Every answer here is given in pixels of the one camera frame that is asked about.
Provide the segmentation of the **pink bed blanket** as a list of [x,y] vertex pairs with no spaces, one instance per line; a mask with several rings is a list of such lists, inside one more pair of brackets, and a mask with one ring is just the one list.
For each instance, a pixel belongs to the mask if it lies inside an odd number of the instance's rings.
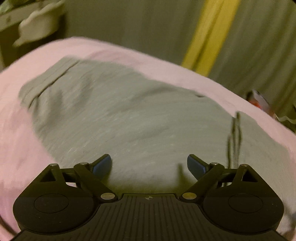
[[[295,240],[295,135],[263,111],[230,92],[220,84],[181,66],[106,42],[87,38],[69,38],[44,45],[13,63],[1,73],[1,217],[18,231],[12,205],[26,186],[48,165],[57,163],[48,153],[33,128],[32,116],[22,105],[19,93],[29,81],[43,74],[63,58],[115,63],[144,77],[175,87],[195,91],[219,104],[227,113],[251,117],[274,141],[288,152],[294,175],[290,192],[276,192],[285,204],[278,232]],[[123,193],[177,193],[121,192]]]

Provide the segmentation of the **grey sweatpants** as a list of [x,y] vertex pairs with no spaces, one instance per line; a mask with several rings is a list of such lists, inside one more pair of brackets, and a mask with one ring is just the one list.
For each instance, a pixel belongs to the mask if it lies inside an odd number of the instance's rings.
[[195,154],[228,168],[250,164],[280,194],[294,175],[288,152],[251,117],[115,63],[63,58],[20,90],[41,143],[62,167],[112,157],[110,188],[180,191]]

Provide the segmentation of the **grey curtain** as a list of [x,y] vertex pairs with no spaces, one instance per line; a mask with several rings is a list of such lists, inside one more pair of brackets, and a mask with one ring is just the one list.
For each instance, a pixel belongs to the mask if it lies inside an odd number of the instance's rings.
[[278,115],[295,103],[295,2],[67,1],[67,36],[88,37],[181,64],[198,47],[193,70],[218,44],[207,77],[244,96],[262,93]]

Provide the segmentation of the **red and black device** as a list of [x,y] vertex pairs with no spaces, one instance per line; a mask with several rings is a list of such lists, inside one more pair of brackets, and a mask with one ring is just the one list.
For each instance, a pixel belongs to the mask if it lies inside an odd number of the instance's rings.
[[246,95],[246,100],[250,104],[267,113],[269,116],[274,116],[274,111],[271,109],[271,106],[257,90],[249,91]]

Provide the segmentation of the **white shelf object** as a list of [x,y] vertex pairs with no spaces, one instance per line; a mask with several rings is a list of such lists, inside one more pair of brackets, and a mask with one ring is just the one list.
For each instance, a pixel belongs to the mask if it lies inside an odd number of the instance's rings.
[[53,33],[60,28],[60,19],[65,13],[65,1],[49,3],[41,9],[33,11],[18,26],[19,38],[13,43],[14,47],[35,42]]

